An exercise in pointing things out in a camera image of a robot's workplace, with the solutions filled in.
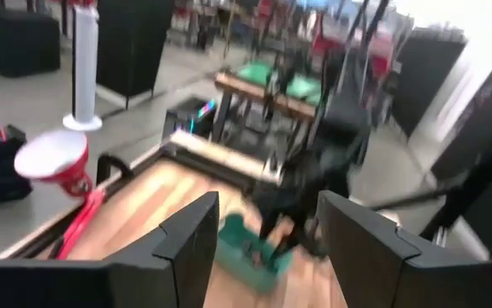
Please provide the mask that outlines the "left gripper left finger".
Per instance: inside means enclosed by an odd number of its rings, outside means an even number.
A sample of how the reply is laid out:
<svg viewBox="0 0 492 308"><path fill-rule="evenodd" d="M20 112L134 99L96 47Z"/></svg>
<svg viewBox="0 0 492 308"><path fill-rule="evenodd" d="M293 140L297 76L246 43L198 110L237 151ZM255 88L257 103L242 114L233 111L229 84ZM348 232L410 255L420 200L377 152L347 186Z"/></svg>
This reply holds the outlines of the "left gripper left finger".
<svg viewBox="0 0 492 308"><path fill-rule="evenodd" d="M218 223L206 192L102 260L0 260L0 308L202 308Z"/></svg>

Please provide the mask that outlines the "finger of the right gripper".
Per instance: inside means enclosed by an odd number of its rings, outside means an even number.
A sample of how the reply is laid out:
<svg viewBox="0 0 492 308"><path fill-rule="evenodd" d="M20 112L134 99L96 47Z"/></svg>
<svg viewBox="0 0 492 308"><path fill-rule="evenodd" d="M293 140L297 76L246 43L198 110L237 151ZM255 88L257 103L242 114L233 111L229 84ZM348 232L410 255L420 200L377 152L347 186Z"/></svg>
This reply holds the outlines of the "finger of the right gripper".
<svg viewBox="0 0 492 308"><path fill-rule="evenodd" d="M259 231L259 239L268 242L279 242L287 233L287 218L274 212L263 219Z"/></svg>
<svg viewBox="0 0 492 308"><path fill-rule="evenodd" d="M299 213L291 216L293 229L290 233L290 247L302 246L314 258L326 258L328 255L321 238L317 236L319 221L315 216Z"/></svg>

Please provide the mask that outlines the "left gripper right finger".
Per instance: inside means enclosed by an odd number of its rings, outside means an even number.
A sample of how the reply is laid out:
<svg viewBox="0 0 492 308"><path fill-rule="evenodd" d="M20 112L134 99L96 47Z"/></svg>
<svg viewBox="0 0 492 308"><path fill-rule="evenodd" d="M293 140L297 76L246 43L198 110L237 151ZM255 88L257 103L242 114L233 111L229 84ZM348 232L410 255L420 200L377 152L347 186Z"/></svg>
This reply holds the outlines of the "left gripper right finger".
<svg viewBox="0 0 492 308"><path fill-rule="evenodd" d="M323 242L348 308L492 308L492 261L463 258L331 191Z"/></svg>

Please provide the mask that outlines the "teal open box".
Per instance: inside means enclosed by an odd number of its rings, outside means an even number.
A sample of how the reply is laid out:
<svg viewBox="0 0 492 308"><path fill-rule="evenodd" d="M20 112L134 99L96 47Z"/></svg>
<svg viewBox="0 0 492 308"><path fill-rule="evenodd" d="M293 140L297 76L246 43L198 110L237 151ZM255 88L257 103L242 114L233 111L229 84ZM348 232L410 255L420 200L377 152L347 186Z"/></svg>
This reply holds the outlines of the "teal open box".
<svg viewBox="0 0 492 308"><path fill-rule="evenodd" d="M287 274L293 260L292 252L271 259L275 249L244 224L241 213L234 212L222 219L215 260L232 277L257 293L267 294Z"/></svg>

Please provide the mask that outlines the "wooden background table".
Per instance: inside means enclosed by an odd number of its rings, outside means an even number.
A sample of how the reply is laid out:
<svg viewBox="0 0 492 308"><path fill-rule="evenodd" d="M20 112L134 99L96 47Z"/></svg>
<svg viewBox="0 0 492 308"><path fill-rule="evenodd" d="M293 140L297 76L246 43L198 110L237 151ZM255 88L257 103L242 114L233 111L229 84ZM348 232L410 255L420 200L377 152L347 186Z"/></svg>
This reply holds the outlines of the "wooden background table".
<svg viewBox="0 0 492 308"><path fill-rule="evenodd" d="M230 111L232 96L263 105L262 119L270 121L278 110L283 115L311 121L320 108L320 80L298 74L294 68L249 62L236 70L225 68L215 76L215 86L223 91L212 139L219 142Z"/></svg>

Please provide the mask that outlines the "black computer with lights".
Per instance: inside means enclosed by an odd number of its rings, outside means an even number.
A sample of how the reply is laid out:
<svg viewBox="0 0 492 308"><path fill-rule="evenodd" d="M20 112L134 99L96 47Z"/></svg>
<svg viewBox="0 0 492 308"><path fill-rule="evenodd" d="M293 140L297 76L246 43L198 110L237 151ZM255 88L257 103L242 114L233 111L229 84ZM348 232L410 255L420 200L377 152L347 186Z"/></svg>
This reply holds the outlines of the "black computer with lights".
<svg viewBox="0 0 492 308"><path fill-rule="evenodd" d="M212 131L216 107L214 99L189 97L179 102L166 110L162 138L169 137L176 130L183 130L208 139Z"/></svg>

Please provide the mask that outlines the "black cabinet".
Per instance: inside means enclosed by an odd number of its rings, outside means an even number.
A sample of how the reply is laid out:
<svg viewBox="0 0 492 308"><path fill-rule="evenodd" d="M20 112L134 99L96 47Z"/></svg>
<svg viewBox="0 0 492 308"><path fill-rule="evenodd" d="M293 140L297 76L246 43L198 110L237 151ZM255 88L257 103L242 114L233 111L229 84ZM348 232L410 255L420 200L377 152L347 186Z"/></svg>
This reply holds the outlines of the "black cabinet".
<svg viewBox="0 0 492 308"><path fill-rule="evenodd" d="M430 107L443 81L465 48L460 29L417 27L399 51L401 65L394 93L392 116L410 137Z"/></svg>
<svg viewBox="0 0 492 308"><path fill-rule="evenodd" d="M98 0L97 94L122 109L156 85L175 0Z"/></svg>

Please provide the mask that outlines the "white tower fan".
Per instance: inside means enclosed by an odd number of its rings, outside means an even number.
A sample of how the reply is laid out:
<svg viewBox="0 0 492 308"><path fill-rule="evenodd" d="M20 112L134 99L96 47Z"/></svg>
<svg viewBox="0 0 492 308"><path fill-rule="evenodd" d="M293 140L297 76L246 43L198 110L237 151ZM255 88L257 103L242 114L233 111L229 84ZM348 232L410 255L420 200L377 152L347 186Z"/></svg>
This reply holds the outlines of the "white tower fan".
<svg viewBox="0 0 492 308"><path fill-rule="evenodd" d="M95 0L77 0L73 9L72 112L62 124L76 131L96 131L103 125L95 114L99 15Z"/></svg>

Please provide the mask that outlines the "black box case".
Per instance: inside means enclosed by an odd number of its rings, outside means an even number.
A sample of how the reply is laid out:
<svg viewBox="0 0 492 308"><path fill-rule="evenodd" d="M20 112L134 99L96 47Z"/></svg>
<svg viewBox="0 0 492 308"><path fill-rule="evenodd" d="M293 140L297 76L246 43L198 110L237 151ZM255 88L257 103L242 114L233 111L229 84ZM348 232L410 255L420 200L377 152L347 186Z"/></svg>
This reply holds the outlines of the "black box case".
<svg viewBox="0 0 492 308"><path fill-rule="evenodd" d="M61 67L58 21L48 15L0 10L0 75L18 78Z"/></svg>

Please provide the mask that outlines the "black curved bracket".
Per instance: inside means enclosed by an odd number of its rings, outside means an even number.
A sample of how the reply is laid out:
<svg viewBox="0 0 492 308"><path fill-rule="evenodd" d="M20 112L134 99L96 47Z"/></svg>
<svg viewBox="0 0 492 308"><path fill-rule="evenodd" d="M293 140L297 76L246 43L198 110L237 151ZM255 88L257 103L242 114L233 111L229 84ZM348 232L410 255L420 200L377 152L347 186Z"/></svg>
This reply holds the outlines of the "black curved bracket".
<svg viewBox="0 0 492 308"><path fill-rule="evenodd" d="M99 185L103 181L108 180L112 169L119 170L123 178L131 178L134 176L134 173L129 168L129 165L122 161L119 157L109 153L102 153L98 157L97 162L96 184Z"/></svg>

